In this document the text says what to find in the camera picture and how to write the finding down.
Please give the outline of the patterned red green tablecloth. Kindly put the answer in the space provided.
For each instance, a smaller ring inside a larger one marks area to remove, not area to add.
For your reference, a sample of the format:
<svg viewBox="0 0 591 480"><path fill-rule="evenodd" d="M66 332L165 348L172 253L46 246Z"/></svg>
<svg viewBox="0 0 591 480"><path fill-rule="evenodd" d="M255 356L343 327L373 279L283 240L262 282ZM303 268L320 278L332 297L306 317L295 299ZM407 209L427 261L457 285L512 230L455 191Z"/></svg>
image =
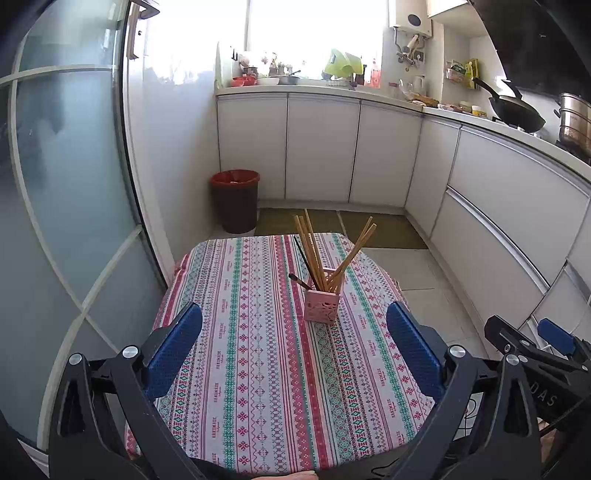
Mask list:
<svg viewBox="0 0 591 480"><path fill-rule="evenodd" d="M359 253L320 324L288 273L308 273L291 235L208 240L179 262L155 323L187 302L204 320L155 405L188 456L252 475L332 468L407 444L427 419L387 328L398 282Z"/></svg>

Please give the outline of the red rimmed brown trash bin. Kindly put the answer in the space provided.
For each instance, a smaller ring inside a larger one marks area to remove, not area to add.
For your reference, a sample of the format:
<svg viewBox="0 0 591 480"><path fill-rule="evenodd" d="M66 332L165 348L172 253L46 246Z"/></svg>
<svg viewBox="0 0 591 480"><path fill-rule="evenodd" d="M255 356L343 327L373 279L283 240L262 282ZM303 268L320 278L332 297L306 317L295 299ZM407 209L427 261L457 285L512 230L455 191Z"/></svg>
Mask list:
<svg viewBox="0 0 591 480"><path fill-rule="evenodd" d="M256 228L260 175L253 170L221 171L209 179L217 219L228 233L242 234Z"/></svg>

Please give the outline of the olive floor mat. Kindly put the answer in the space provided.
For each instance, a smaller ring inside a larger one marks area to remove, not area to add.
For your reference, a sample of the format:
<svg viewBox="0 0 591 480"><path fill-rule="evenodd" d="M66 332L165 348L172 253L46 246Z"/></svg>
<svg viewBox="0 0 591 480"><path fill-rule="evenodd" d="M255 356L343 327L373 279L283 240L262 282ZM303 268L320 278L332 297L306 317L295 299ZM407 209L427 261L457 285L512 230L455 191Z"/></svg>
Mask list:
<svg viewBox="0 0 591 480"><path fill-rule="evenodd" d="M259 210L256 236L296 234L294 217L303 209L263 208ZM404 215L308 209L315 233L341 233L352 242L360 236L370 216L377 230L366 244L368 248L427 249L427 245Z"/></svg>

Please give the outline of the stainless steel steamer pot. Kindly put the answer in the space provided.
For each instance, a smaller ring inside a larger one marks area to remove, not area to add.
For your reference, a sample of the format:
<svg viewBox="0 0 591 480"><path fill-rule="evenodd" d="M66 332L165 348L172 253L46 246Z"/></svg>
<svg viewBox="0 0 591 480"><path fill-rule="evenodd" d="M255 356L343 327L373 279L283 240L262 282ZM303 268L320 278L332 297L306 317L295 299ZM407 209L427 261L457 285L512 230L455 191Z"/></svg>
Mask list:
<svg viewBox="0 0 591 480"><path fill-rule="evenodd" d="M582 97L561 93L558 100L559 109L555 115L560 120L559 141L571 149L581 151L590 156L590 116L591 105Z"/></svg>

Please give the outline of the pink perforated utensil holder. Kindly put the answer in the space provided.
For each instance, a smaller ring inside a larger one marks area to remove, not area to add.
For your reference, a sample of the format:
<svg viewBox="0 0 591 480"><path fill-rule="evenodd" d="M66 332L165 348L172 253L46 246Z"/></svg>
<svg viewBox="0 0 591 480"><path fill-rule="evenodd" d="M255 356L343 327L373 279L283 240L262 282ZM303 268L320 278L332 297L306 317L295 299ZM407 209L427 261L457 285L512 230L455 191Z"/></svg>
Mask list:
<svg viewBox="0 0 591 480"><path fill-rule="evenodd" d="M315 289L305 291L304 321L322 324L335 323L335 320L338 318L341 293L335 294L332 292L332 282L329 282L328 292Z"/></svg>

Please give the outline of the black range hood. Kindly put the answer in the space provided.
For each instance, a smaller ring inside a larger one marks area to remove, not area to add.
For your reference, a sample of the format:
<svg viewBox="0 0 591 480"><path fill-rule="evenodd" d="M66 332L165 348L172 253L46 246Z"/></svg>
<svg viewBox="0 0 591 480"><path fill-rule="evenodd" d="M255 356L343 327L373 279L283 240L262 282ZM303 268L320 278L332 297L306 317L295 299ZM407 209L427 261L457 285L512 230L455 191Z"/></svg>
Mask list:
<svg viewBox="0 0 591 480"><path fill-rule="evenodd" d="M528 92L590 99L588 1L473 1L506 77Z"/></svg>

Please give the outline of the white kitchen base cabinets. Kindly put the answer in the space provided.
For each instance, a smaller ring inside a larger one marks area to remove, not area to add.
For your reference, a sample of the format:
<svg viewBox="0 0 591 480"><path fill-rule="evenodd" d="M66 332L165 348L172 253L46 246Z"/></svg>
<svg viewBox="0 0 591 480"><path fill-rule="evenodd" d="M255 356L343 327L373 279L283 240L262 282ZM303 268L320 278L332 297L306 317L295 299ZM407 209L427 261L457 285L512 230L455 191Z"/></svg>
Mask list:
<svg viewBox="0 0 591 480"><path fill-rule="evenodd" d="M590 334L590 168L490 120L367 92L221 88L221 169L259 172L263 205L405 214L475 327Z"/></svg>

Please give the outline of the red bowl on counter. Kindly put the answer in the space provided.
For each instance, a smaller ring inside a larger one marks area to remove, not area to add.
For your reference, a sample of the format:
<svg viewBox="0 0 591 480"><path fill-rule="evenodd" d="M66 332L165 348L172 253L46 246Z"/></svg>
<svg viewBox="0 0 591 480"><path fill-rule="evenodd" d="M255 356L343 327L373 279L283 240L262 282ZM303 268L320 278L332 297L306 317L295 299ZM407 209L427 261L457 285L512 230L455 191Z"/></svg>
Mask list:
<svg viewBox="0 0 591 480"><path fill-rule="evenodd" d="M256 76L243 75L239 77L233 77L230 81L231 87L245 87L256 85Z"/></svg>

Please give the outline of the white gas water heater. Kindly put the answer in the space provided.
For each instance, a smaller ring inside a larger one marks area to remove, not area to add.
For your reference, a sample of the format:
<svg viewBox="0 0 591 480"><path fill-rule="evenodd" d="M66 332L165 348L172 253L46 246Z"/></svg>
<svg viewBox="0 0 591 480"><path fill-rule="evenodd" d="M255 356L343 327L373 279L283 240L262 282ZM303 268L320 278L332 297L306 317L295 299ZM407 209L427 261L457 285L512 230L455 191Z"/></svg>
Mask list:
<svg viewBox="0 0 591 480"><path fill-rule="evenodd" d="M391 27L432 37L432 20L428 16L426 0L390 0L389 14Z"/></svg>

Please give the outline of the black wok pan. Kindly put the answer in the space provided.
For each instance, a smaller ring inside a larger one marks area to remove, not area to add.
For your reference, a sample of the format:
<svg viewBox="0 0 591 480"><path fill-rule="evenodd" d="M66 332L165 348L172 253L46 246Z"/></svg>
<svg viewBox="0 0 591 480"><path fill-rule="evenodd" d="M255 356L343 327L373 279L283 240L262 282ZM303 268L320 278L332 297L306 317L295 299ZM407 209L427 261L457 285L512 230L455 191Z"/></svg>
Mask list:
<svg viewBox="0 0 591 480"><path fill-rule="evenodd" d="M544 127L545 119L523 100L521 92L510 81L503 80L513 92L513 96L500 95L478 77L473 77L472 81L490 93L489 103L497 117L505 124L522 128L526 133L535 133Z"/></svg>

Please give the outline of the frosted glass sliding door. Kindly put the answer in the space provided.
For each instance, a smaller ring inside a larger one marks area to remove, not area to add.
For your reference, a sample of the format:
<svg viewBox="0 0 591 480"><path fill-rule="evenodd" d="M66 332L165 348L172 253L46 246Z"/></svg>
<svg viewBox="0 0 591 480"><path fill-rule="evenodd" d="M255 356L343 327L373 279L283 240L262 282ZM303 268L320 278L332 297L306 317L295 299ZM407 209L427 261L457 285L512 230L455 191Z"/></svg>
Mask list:
<svg viewBox="0 0 591 480"><path fill-rule="evenodd" d="M148 336L163 278L122 113L132 1L53 1L1 63L1 411L46 451L68 358Z"/></svg>

